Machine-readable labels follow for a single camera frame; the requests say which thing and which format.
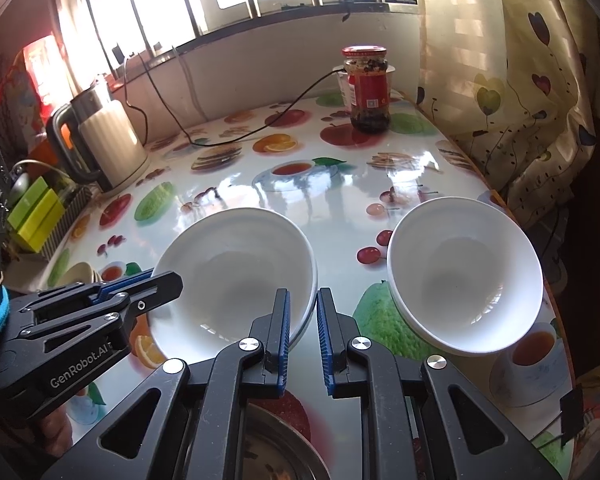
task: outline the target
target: dining table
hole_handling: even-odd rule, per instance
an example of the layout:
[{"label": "dining table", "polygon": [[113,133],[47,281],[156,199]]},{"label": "dining table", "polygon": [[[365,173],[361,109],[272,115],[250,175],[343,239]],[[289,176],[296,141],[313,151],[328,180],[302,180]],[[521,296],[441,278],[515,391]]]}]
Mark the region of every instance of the dining table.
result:
[{"label": "dining table", "polygon": [[[445,196],[479,200],[513,216],[452,140],[405,94],[392,90],[390,95],[391,123],[381,134],[353,128],[341,94],[330,92],[298,101],[282,117],[289,103],[240,110],[188,128],[194,144],[184,132],[148,144],[146,173],[117,196],[91,200],[46,267],[44,285],[55,286],[79,262],[90,264],[105,282],[151,269],[200,219],[228,208],[266,208],[306,235],[318,286],[331,289],[337,310],[353,316],[362,335],[416,360],[437,353],[402,320],[392,300],[387,232],[418,204]],[[270,127],[244,139],[205,147],[265,124]],[[299,173],[304,178],[293,178]],[[549,345],[524,338],[497,354],[444,355],[541,447],[566,479],[573,441],[561,446],[556,438],[560,398],[575,382],[547,285],[533,331],[544,333]],[[178,357],[162,354],[145,316],[131,333],[130,347],[131,354],[67,402],[74,441],[166,358]],[[296,412],[292,419],[301,420],[296,429],[320,454],[331,478],[362,477],[360,400],[328,396],[315,312],[290,351],[284,401],[287,411]],[[417,437],[414,446],[418,449]]]}]

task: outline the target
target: white cable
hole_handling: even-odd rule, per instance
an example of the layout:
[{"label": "white cable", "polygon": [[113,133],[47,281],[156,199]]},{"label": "white cable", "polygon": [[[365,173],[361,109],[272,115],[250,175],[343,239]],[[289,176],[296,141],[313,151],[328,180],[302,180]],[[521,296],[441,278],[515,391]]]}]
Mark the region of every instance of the white cable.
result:
[{"label": "white cable", "polygon": [[33,158],[24,158],[23,160],[21,160],[19,162],[16,162],[13,165],[13,168],[11,168],[11,173],[13,173],[13,171],[16,168],[19,168],[23,164],[39,164],[40,166],[44,166],[45,168],[49,168],[50,170],[57,171],[58,173],[60,173],[65,178],[68,178],[69,180],[72,180],[72,178],[69,175],[67,175],[64,171],[58,170],[58,168],[56,168],[55,166],[52,166],[51,164],[47,164],[46,162],[40,162],[39,160],[34,160]]},{"label": "white cable", "polygon": [[193,104],[193,107],[196,109],[196,111],[205,120],[205,123],[208,123],[209,118],[206,116],[204,110],[202,109],[202,106],[200,106],[200,101],[198,100],[196,89],[193,86],[193,78],[191,76],[191,72],[189,71],[189,67],[187,66],[187,63],[185,63],[185,61],[182,59],[182,56],[178,52],[177,48],[173,47],[173,53],[176,55],[176,58],[180,63],[180,67],[182,69],[182,72],[184,73],[184,79],[187,80],[187,86],[189,87],[189,95],[191,96],[191,103]]}]

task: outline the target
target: kettle handle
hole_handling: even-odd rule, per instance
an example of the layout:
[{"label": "kettle handle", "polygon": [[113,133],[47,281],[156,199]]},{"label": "kettle handle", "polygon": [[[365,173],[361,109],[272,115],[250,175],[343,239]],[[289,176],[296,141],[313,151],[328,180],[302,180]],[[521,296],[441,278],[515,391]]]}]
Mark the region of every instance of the kettle handle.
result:
[{"label": "kettle handle", "polygon": [[71,104],[66,103],[56,110],[46,122],[46,138],[49,139],[52,149],[64,165],[69,176],[78,184],[91,184],[95,182],[101,174],[100,170],[85,171],[75,163],[69,148],[62,138],[61,128],[67,125],[72,133],[77,134],[78,120],[75,117],[74,109]]}]

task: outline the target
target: red jar lid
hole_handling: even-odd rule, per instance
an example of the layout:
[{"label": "red jar lid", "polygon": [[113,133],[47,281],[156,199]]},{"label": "red jar lid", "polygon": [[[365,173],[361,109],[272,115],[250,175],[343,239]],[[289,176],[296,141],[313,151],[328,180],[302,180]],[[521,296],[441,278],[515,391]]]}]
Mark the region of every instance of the red jar lid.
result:
[{"label": "red jar lid", "polygon": [[355,45],[343,48],[342,55],[346,57],[385,56],[386,49],[384,46],[377,45]]}]

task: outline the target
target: red heart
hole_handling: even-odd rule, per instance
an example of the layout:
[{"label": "red heart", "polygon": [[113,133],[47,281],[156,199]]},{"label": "red heart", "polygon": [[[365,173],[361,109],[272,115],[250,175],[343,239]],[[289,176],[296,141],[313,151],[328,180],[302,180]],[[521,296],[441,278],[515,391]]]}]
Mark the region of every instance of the red heart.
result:
[{"label": "red heart", "polygon": [[549,95],[551,91],[551,81],[545,75],[533,74],[531,79],[534,80],[534,84],[544,92],[544,95]]}]

